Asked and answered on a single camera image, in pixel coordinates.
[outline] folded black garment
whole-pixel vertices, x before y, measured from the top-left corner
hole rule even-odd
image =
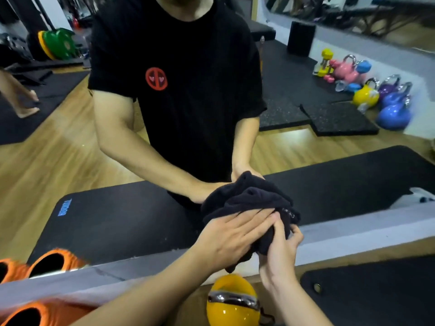
[[[210,220],[251,209],[275,208],[280,213],[284,223],[285,236],[290,235],[290,224],[300,221],[300,214],[293,209],[293,201],[275,184],[260,177],[244,172],[235,183],[221,186],[204,201],[201,215],[204,224]],[[259,240],[253,243],[251,249],[239,261],[248,261],[253,252],[267,255],[272,243],[275,229],[271,227]],[[231,273],[235,266],[227,268]]]

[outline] white plastic bag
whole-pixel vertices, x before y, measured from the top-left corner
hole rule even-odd
[[[410,188],[409,191],[411,191],[412,194],[401,196],[390,206],[390,209],[407,207],[422,202],[435,201],[435,195],[423,190],[422,188]]]

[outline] orange foam roller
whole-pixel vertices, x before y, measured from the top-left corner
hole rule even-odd
[[[0,259],[0,284],[26,277],[29,266],[13,259]]]
[[[61,301],[36,301],[19,307],[1,326],[68,326],[92,310],[93,307],[70,305]]]
[[[70,251],[56,248],[38,258],[35,263],[29,267],[26,278],[55,271],[69,271],[75,268],[81,268],[86,264],[86,262],[79,259]]]

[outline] deadpool logo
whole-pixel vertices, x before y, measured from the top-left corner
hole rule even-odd
[[[165,90],[167,87],[166,74],[163,72],[163,70],[157,67],[151,67],[148,69],[148,71],[145,73],[145,78],[148,85],[154,90],[161,91]]]

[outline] black t-shirt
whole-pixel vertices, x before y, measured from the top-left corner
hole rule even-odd
[[[215,0],[193,22],[156,0],[112,0],[94,19],[89,89],[138,98],[151,145],[206,182],[229,179],[236,123],[265,109],[250,30]]]

